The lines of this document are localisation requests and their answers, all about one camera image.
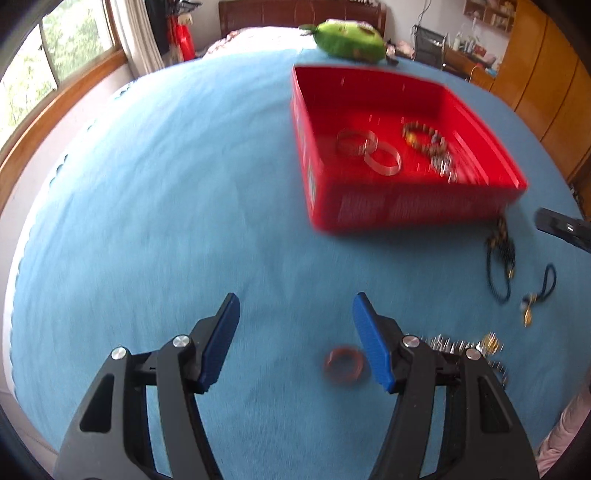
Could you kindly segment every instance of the desk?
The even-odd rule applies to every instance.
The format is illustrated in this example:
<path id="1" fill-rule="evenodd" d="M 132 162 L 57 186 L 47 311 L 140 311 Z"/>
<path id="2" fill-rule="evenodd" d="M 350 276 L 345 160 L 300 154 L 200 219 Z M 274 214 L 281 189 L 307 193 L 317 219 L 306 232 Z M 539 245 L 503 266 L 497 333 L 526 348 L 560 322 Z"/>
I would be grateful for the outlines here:
<path id="1" fill-rule="evenodd" d="M 478 85 L 485 90 L 490 90 L 495 78 L 489 75 L 484 68 L 478 67 L 478 63 L 471 56 L 461 51 L 447 48 L 445 51 L 445 62 L 458 72 L 464 73 L 470 78 L 470 83 Z"/>

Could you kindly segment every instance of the jewelry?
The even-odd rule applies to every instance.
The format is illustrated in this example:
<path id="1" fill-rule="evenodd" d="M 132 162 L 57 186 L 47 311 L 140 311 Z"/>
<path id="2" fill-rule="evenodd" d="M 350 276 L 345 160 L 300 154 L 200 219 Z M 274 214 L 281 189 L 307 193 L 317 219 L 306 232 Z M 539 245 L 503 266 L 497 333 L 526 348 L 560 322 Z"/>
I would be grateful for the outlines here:
<path id="1" fill-rule="evenodd" d="M 337 152 L 350 157 L 371 155 L 378 148 L 378 137 L 371 130 L 343 128 L 336 135 Z"/>
<path id="2" fill-rule="evenodd" d="M 353 362 L 353 367 L 348 373 L 339 374 L 335 370 L 338 360 L 348 359 Z M 336 383 L 353 383 L 360 379 L 365 366 L 365 357 L 361 350 L 352 346 L 341 346 L 331 350 L 324 360 L 324 373 Z"/>
<path id="3" fill-rule="evenodd" d="M 425 144 L 418 141 L 413 132 L 422 132 L 431 137 L 431 143 Z M 409 147 L 413 147 L 423 155 L 433 157 L 447 151 L 447 141 L 441 136 L 438 130 L 419 122 L 409 122 L 402 126 L 402 136 Z"/>
<path id="4" fill-rule="evenodd" d="M 431 137 L 431 143 L 419 142 L 414 132 L 427 134 Z M 431 158 L 431 168 L 440 176 L 447 177 L 449 182 L 456 181 L 457 173 L 453 168 L 453 157 L 447 150 L 447 140 L 439 130 L 419 122 L 409 122 L 402 126 L 402 136 L 409 147 Z"/>
<path id="5" fill-rule="evenodd" d="M 550 287 L 550 289 L 546 291 L 546 287 L 548 286 L 548 274 L 550 272 L 552 272 L 554 280 L 552 282 L 552 286 Z M 556 268 L 554 268 L 553 264 L 549 263 L 548 265 L 546 265 L 546 270 L 544 272 L 544 284 L 542 285 L 542 291 L 540 293 L 528 293 L 521 300 L 521 311 L 523 312 L 523 326 L 525 328 L 531 325 L 531 308 L 534 305 L 534 303 L 542 303 L 543 301 L 545 301 L 548 297 L 550 297 L 550 295 L 552 295 L 552 292 L 555 288 Z"/>
<path id="6" fill-rule="evenodd" d="M 442 335 L 427 339 L 421 338 L 421 340 L 436 352 L 451 353 L 453 355 L 461 355 L 469 348 L 475 348 L 485 357 L 489 366 L 500 375 L 503 390 L 509 383 L 509 375 L 503 363 L 486 358 L 503 350 L 503 344 L 493 332 L 487 333 L 480 342 L 466 342 L 464 340 L 452 342 L 451 339 Z"/>
<path id="7" fill-rule="evenodd" d="M 493 252 L 497 259 L 503 263 L 507 293 L 502 296 L 492 283 L 491 258 Z M 492 295 L 501 304 L 505 304 L 511 298 L 511 279 L 515 275 L 515 244 L 507 232 L 507 222 L 504 217 L 497 221 L 497 231 L 486 240 L 486 280 Z"/>
<path id="8" fill-rule="evenodd" d="M 402 158 L 400 157 L 398 150 L 386 142 L 378 142 L 377 150 L 383 150 L 392 155 L 396 159 L 396 165 L 393 167 L 388 167 L 375 161 L 370 154 L 366 153 L 363 159 L 365 160 L 365 163 L 369 165 L 369 168 L 380 175 L 384 175 L 385 177 L 391 177 L 399 173 L 402 169 Z"/>

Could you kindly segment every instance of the window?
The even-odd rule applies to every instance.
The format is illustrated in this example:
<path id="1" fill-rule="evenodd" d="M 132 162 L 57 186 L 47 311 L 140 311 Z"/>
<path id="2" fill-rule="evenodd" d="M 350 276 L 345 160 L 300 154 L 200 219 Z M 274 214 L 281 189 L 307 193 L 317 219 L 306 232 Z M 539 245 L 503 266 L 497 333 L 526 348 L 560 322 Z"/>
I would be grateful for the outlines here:
<path id="1" fill-rule="evenodd" d="M 41 26 L 57 82 L 113 46 L 100 0 L 64 0 Z"/>
<path id="2" fill-rule="evenodd" d="M 0 147 L 48 93 L 112 47 L 102 0 L 63 0 L 46 15 L 0 80 Z"/>

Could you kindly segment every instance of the curtain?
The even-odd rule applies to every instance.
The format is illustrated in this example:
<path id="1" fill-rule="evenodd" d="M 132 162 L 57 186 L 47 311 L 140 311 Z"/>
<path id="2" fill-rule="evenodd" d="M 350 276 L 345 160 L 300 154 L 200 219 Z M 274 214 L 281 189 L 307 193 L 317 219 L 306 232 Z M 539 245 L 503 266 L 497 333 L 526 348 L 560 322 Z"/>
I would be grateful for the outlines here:
<path id="1" fill-rule="evenodd" d="M 144 0 L 111 0 L 117 33 L 134 76 L 164 68 Z"/>

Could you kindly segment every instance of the red tray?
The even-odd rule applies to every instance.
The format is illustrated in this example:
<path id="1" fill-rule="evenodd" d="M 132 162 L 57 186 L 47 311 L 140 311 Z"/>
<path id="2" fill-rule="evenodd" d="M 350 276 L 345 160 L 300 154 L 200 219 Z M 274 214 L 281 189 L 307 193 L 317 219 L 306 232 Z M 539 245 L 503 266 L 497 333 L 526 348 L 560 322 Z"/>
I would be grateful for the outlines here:
<path id="1" fill-rule="evenodd" d="M 399 73 L 353 67 L 297 66 L 292 113 L 312 224 L 325 231 L 495 218 L 527 181 L 484 122 L 444 85 Z M 405 122 L 441 132 L 457 169 L 450 183 L 402 137 Z M 363 157 L 341 155 L 343 128 L 371 130 L 401 154 L 395 176 Z M 375 159 L 393 158 L 378 150 Z"/>

